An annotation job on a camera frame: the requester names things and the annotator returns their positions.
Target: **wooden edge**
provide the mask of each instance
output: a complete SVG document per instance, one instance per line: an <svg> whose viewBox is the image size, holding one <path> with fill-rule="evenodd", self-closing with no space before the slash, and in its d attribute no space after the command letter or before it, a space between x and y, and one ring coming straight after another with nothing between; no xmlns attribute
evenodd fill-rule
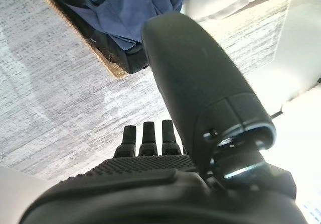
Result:
<svg viewBox="0 0 321 224"><path fill-rule="evenodd" d="M115 79L122 79L129 74L119 67L116 63L108 61L104 55L94 46L89 40L83 37L78 28L68 19L68 17L59 9L59 6L54 0L44 0L66 23L67 25L76 33L76 35L81 39L85 45L87 45L91 51L95 54L98 60L103 63L104 67Z"/></svg>

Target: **blue fabric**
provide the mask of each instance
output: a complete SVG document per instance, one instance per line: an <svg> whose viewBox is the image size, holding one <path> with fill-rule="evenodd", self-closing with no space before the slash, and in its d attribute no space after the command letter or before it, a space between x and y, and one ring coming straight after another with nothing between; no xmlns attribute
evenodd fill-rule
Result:
<svg viewBox="0 0 321 224"><path fill-rule="evenodd" d="M123 49L141 43L140 30L148 19L180 11L183 0L83 0L68 6L98 31L107 33Z"/></svg>

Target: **gray textured surface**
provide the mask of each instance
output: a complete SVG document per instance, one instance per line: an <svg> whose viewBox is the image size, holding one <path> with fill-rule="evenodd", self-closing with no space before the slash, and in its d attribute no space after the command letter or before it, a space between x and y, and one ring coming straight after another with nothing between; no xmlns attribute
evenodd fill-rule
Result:
<svg viewBox="0 0 321 224"><path fill-rule="evenodd" d="M0 16L0 164L59 181L111 157L123 126L168 118L149 69L114 80L42 0L0 0Z"/></svg>

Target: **robotic hand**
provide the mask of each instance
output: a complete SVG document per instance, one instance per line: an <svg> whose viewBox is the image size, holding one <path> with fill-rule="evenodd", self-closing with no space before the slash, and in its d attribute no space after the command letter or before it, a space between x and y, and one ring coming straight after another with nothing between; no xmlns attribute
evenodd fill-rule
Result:
<svg viewBox="0 0 321 224"><path fill-rule="evenodd" d="M221 47L190 18L149 20L142 40L172 121L163 121L162 155L153 122L126 126L114 158L41 195L20 224L306 223L291 174L267 164L276 131Z"/></svg>

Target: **white wall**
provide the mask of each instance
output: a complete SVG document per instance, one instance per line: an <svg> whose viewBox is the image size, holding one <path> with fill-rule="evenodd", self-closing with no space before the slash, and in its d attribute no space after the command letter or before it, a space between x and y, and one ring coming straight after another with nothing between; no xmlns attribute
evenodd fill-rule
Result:
<svg viewBox="0 0 321 224"><path fill-rule="evenodd" d="M18 223L26 208L53 185L50 181L0 166L0 223Z"/></svg>
<svg viewBox="0 0 321 224"><path fill-rule="evenodd" d="M269 113L321 77L321 0L291 0L273 62L246 76Z"/></svg>

